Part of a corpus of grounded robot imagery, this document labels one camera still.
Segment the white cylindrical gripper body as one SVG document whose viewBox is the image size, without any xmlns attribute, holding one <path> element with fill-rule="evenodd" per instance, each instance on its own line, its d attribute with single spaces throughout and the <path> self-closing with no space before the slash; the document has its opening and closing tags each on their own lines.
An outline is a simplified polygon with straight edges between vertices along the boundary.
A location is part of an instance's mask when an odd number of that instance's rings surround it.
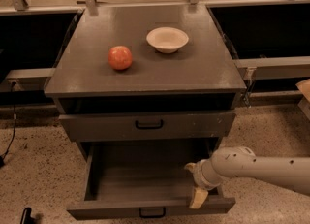
<svg viewBox="0 0 310 224">
<path fill-rule="evenodd" d="M 203 159 L 195 164 L 193 178 L 199 188 L 207 191 L 218 187 L 222 182 L 209 159 Z"/>
</svg>

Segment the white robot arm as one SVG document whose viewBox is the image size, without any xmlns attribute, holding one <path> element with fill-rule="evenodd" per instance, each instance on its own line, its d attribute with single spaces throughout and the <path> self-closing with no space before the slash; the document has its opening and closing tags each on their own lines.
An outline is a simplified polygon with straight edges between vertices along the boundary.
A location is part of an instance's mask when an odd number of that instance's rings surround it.
<svg viewBox="0 0 310 224">
<path fill-rule="evenodd" d="M 263 157 L 245 146 L 224 147 L 208 159 L 186 164 L 184 169 L 192 173 L 194 180 L 191 209 L 201 208 L 210 190 L 235 177 L 254 178 L 303 195 L 310 194 L 309 157 Z"/>
</svg>

